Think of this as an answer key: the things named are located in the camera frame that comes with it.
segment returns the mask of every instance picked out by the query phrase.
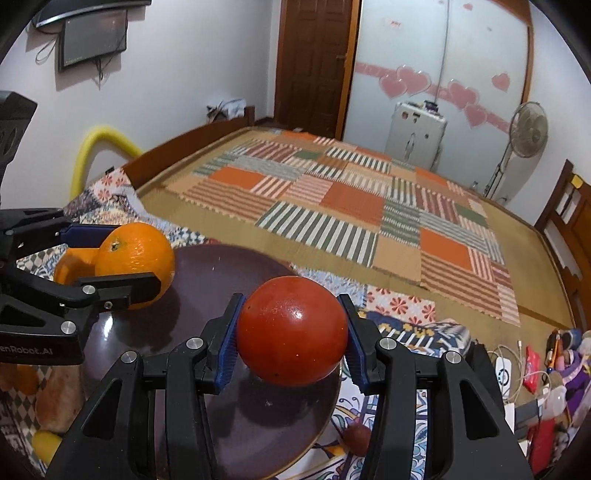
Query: yellow tag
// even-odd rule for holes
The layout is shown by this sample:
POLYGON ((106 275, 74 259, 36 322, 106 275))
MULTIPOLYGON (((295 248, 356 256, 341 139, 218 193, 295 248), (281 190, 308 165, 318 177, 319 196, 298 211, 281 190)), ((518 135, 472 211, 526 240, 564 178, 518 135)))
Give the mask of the yellow tag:
POLYGON ((577 190, 583 186, 583 179, 578 175, 573 176, 573 179, 570 181, 573 184, 573 187, 577 190))

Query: bed frame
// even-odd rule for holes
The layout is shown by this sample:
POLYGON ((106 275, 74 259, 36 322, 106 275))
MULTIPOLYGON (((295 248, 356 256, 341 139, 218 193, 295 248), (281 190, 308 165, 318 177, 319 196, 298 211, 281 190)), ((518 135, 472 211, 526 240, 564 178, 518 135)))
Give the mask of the bed frame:
POLYGON ((535 228, 558 266, 575 325, 585 331, 591 322, 591 186, 569 160, 535 228))
POLYGON ((207 147, 236 130, 252 127, 254 124, 255 108, 247 106, 243 117, 214 122, 186 132, 130 161, 123 167, 123 171, 137 190, 156 175, 197 150, 207 147))

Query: heart decal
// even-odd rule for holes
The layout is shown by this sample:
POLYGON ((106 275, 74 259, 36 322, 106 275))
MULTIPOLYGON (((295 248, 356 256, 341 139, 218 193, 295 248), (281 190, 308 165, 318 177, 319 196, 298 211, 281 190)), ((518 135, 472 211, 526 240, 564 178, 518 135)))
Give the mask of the heart decal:
POLYGON ((379 86, 389 98, 396 98, 407 92, 407 85, 402 79, 386 74, 379 80, 379 86))
POLYGON ((491 81, 495 88, 502 90, 503 92, 509 90, 509 85, 511 85, 511 78, 509 78, 509 75, 507 75, 506 72, 501 73, 500 75, 495 75, 491 78, 491 81))
POLYGON ((447 89, 452 96, 452 103, 458 110, 464 110, 466 105, 475 105, 478 103, 479 95, 473 88, 466 88, 457 80, 449 82, 447 89))
POLYGON ((470 127, 478 127, 486 122, 486 109, 480 105, 466 105, 464 109, 470 127))
POLYGON ((409 95, 424 92, 431 86, 429 75, 421 71, 415 72, 412 67, 403 65, 396 70, 396 73, 398 78, 406 83, 409 95))

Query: brown wooden door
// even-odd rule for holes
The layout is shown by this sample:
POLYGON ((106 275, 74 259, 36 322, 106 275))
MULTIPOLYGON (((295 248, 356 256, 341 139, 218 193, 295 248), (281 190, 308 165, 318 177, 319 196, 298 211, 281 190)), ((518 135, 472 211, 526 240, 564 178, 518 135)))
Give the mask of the brown wooden door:
POLYGON ((277 121, 334 137, 352 0, 283 0, 277 121))

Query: plate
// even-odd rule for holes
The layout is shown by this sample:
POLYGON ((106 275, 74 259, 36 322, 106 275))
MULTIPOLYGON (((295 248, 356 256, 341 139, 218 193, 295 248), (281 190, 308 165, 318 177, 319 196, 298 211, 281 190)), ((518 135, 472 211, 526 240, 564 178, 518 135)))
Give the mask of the plate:
MULTIPOLYGON (((125 351, 169 352, 222 315, 234 292, 248 296, 271 278, 294 275, 266 255, 230 245, 194 245, 175 255, 174 281, 159 301, 141 310, 103 313, 94 325, 83 366, 87 395, 125 351)), ((269 478, 288 468, 324 430, 339 388, 338 370, 307 387, 283 388, 263 382, 238 359, 223 392, 206 396, 219 478, 269 478)), ((168 478, 164 392, 157 392, 154 423, 157 475, 168 478)))

